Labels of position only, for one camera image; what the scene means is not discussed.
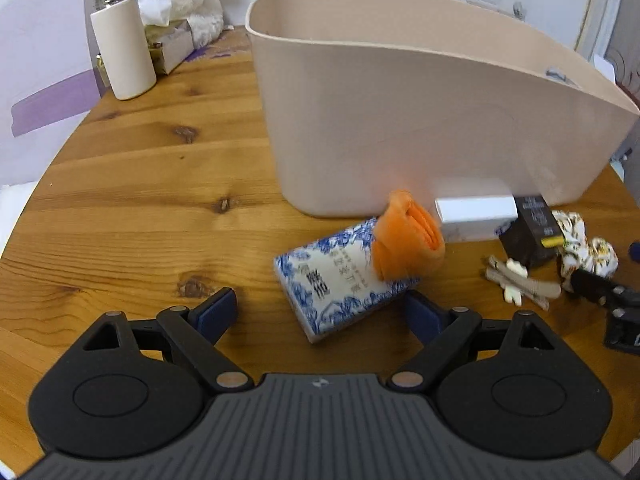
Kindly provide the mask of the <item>black small box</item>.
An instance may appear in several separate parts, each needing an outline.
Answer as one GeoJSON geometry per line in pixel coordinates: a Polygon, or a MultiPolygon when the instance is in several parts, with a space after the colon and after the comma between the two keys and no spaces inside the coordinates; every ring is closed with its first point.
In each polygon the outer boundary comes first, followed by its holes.
{"type": "Polygon", "coordinates": [[[499,240],[506,255],[525,266],[539,268],[554,259],[564,245],[564,235],[541,195],[516,196],[518,216],[504,226],[499,240]]]}

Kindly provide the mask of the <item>floral fabric scrunchie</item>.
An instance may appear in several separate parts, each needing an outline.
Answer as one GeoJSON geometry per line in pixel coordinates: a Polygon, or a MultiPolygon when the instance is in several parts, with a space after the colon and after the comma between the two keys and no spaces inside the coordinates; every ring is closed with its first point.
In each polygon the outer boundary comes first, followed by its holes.
{"type": "Polygon", "coordinates": [[[552,214],[564,237],[560,248],[560,275],[565,286],[575,270],[612,278],[620,263],[614,247],[602,237],[589,238],[585,221],[577,212],[552,210],[552,214]]]}

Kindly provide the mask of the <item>orange cloth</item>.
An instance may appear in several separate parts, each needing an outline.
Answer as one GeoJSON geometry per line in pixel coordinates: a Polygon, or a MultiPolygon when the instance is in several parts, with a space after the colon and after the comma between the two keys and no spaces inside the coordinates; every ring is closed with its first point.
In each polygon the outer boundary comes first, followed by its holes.
{"type": "Polygon", "coordinates": [[[390,193],[372,233],[372,263],[383,282],[426,278],[444,262],[445,242],[437,222],[408,191],[390,193]]]}

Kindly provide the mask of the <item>white purple headboard panel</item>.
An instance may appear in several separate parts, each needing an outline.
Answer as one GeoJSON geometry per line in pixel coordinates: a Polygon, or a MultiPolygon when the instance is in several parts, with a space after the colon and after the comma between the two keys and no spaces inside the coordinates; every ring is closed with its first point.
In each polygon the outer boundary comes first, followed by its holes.
{"type": "Polygon", "coordinates": [[[104,92],[94,0],[1,0],[1,181],[41,178],[104,92]]]}

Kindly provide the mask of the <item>blue white porcelain pattern box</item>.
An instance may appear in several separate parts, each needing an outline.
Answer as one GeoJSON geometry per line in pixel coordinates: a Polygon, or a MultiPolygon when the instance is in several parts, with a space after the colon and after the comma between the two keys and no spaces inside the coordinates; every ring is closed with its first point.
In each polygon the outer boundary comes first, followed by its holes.
{"type": "Polygon", "coordinates": [[[315,344],[359,321],[418,284],[383,282],[373,267],[375,218],[319,238],[273,259],[300,326],[315,344]]]}

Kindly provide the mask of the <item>white rectangular box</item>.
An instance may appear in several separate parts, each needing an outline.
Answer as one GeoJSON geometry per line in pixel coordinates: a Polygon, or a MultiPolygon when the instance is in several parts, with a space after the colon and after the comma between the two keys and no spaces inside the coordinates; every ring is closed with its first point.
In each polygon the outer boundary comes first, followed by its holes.
{"type": "Polygon", "coordinates": [[[511,195],[438,198],[434,211],[446,243],[494,240],[518,218],[511,195]]]}

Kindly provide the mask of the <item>beige plastic storage basket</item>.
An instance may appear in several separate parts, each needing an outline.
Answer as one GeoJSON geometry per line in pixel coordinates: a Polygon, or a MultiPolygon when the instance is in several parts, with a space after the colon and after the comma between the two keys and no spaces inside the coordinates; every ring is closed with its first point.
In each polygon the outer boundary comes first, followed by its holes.
{"type": "Polygon", "coordinates": [[[639,117],[577,52],[454,0],[254,0],[247,10],[283,197],[367,217],[406,190],[577,200],[639,117]]]}

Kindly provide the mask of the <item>cream thermos bottle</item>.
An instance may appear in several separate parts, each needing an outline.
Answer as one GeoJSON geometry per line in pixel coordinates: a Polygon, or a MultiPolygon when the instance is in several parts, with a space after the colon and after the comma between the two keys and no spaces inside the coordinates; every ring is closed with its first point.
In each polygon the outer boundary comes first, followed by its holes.
{"type": "Polygon", "coordinates": [[[90,16],[114,96],[127,101],[156,84],[138,0],[96,0],[90,16]]]}

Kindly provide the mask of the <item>tissue box with tissue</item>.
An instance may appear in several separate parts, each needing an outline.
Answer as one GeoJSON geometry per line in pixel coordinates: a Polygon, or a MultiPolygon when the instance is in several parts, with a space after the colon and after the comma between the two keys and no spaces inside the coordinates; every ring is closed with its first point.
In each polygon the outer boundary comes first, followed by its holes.
{"type": "Polygon", "coordinates": [[[146,42],[159,75],[169,75],[195,50],[186,20],[170,20],[167,6],[145,0],[140,3],[146,42]]]}

